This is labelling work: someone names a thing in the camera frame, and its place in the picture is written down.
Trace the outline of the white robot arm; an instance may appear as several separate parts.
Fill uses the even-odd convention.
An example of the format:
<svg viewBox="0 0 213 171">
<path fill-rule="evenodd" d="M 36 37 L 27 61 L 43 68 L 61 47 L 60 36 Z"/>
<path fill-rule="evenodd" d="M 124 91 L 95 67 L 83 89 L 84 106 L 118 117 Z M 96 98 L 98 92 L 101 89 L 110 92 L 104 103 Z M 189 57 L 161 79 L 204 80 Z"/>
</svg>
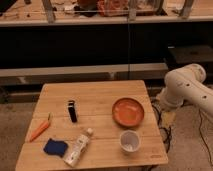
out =
<svg viewBox="0 0 213 171">
<path fill-rule="evenodd" d="M 164 77 L 165 87 L 158 94 L 161 108 L 170 111 L 187 100 L 213 117 L 213 90 L 203 84 L 205 79 L 206 71 L 199 64 L 169 71 Z"/>
</svg>

